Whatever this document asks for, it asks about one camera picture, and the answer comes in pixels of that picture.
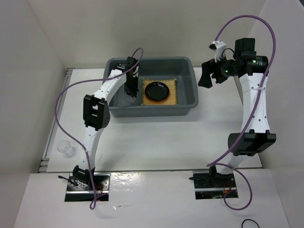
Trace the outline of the square bamboo mat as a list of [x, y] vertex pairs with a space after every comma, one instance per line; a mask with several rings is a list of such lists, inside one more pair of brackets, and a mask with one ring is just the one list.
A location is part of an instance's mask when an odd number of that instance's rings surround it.
[[143, 79], [142, 105], [176, 105], [176, 79]]

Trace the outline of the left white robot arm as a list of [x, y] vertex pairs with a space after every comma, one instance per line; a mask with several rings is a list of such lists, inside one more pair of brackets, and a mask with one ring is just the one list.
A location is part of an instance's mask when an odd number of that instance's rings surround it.
[[137, 98], [139, 64], [134, 57], [128, 57], [111, 70], [109, 77], [92, 95], [83, 101], [83, 120], [85, 123], [85, 154], [73, 169], [73, 179], [84, 190], [94, 186], [95, 155], [101, 133], [110, 122], [109, 103], [115, 93], [123, 86], [123, 91], [131, 102]]

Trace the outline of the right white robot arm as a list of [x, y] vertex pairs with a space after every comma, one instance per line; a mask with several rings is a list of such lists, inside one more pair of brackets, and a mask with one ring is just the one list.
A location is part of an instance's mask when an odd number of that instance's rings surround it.
[[237, 76], [243, 95], [241, 132], [228, 136], [229, 153], [219, 160], [218, 165], [210, 166], [207, 177], [195, 179], [201, 185], [219, 188], [233, 178], [232, 168], [274, 144], [276, 134], [270, 130], [266, 111], [266, 69], [269, 61], [266, 56], [257, 55], [255, 39], [236, 40], [232, 59], [226, 58], [228, 48], [222, 41], [213, 41], [209, 48], [215, 52], [215, 56], [202, 63], [198, 85], [211, 88], [212, 79], [221, 84], [229, 77]]

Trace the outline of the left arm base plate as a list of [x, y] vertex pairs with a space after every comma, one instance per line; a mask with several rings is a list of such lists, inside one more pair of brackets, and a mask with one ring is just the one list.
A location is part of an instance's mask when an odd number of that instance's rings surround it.
[[[72, 174], [69, 174], [68, 178], [58, 175], [58, 178], [67, 181], [65, 202], [92, 201], [94, 199], [93, 187], [74, 179]], [[110, 174], [94, 173], [94, 184], [97, 201], [108, 201]]]

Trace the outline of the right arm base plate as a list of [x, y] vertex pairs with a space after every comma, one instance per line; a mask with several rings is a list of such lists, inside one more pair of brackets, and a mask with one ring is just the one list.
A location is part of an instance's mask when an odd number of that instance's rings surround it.
[[238, 198], [236, 182], [233, 174], [210, 174], [209, 171], [194, 171], [189, 177], [193, 181], [196, 200]]

